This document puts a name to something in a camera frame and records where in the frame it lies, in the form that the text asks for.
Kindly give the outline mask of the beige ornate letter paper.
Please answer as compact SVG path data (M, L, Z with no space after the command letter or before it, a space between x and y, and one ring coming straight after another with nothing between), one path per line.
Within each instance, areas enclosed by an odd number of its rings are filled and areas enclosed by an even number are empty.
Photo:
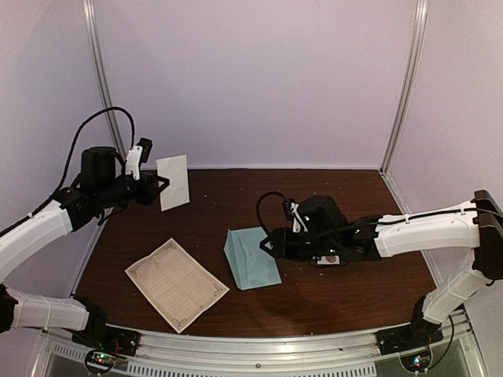
M156 169L159 177L170 181L160 193L160 209L167 211L189 203L187 155L158 159Z

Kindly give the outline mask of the light blue envelope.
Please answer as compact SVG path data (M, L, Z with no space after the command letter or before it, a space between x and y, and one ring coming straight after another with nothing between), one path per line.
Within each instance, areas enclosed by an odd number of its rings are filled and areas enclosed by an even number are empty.
M275 259L259 247L265 238L260 227L227 230L223 250L235 284L241 291L282 283Z

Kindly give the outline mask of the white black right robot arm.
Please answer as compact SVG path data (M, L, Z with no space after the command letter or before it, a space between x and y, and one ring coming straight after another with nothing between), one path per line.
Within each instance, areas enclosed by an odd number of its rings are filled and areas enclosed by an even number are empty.
M318 262L337 257L346 263L374 262L426 249L471 250L455 276L421 298L403 329L408 346L420 346L448 316L482 286L502 278L502 212L486 190L453 207L348 221L331 196L302 203L284 198L291 227L266 232L259 246L276 259Z

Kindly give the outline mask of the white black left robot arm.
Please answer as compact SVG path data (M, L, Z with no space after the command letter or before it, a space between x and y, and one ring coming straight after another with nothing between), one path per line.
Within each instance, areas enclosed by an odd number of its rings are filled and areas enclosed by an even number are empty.
M141 169L151 148L151 140L142 138L125 159L113 147L83 151L81 172L72 184L57 189L40 210L1 233L1 278L48 244L93 219L103 224L131 202L152 204L170 181ZM108 347L113 340L105 314L86 300L26 294L2 285L1 330L12 328L81 331L97 349Z

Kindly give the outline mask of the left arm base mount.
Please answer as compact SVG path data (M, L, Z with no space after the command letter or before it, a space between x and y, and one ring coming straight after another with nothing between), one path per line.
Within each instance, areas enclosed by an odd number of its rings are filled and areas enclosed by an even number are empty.
M103 376L126 370L130 357L136 355L140 334L137 331L106 326L105 332L92 335L90 331L68 330L72 341L87 346L83 364L91 375Z

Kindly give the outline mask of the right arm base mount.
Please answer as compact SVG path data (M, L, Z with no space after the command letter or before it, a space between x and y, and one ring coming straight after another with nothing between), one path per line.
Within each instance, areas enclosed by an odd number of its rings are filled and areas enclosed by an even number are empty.
M401 365L411 373L426 372L432 365L431 346L444 339L439 328L424 330L411 324L380 330L376 333L380 354L398 353Z

